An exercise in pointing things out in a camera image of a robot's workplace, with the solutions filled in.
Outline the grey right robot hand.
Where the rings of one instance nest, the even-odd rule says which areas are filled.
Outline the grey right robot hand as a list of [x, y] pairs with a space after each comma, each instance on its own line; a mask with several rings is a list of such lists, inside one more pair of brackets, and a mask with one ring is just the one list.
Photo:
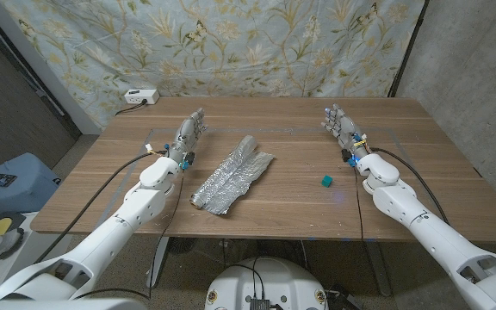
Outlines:
[[325, 108], [325, 120], [321, 126], [337, 140], [344, 162], [355, 164], [370, 154], [366, 134], [336, 103]]

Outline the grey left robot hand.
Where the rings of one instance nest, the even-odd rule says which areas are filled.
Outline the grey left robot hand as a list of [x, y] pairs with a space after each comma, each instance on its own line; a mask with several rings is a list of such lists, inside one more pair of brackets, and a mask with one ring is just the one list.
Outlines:
[[182, 125], [177, 129], [174, 141], [170, 145], [169, 158], [179, 163], [187, 153], [195, 150], [198, 139], [206, 130], [204, 116], [204, 109], [198, 108], [183, 121]]

